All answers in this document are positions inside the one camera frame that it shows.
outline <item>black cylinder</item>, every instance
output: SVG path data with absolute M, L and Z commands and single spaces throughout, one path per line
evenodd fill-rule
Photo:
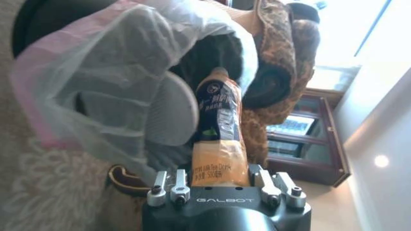
M 277 231 L 271 219 L 261 212 L 241 207 L 207 210 L 190 221 L 189 231 Z

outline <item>wooden cabinet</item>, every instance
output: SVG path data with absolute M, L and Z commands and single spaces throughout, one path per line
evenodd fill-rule
M 271 172 L 338 186 L 350 176 L 330 106 L 325 97 L 303 95 L 281 125 L 267 126 Z

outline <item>bottle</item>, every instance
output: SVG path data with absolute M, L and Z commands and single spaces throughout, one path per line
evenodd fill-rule
M 201 121 L 193 149 L 193 186 L 250 186 L 241 132 L 242 92 L 218 67 L 197 90 Z

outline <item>transparent plastic bag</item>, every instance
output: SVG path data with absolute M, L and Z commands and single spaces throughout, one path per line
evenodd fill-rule
M 19 56 L 11 81 L 43 146 L 85 149 L 151 182 L 145 125 L 161 82 L 197 41 L 229 33 L 243 46 L 242 76 L 254 77 L 251 35 L 199 0 L 121 0 L 42 38 Z M 98 119 L 74 108 L 79 92 L 102 109 Z

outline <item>ceiling light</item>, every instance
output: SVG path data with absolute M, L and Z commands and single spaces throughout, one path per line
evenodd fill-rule
M 389 160 L 388 156 L 378 155 L 374 159 L 374 163 L 376 163 L 377 167 L 386 167 L 390 163 L 390 160 Z

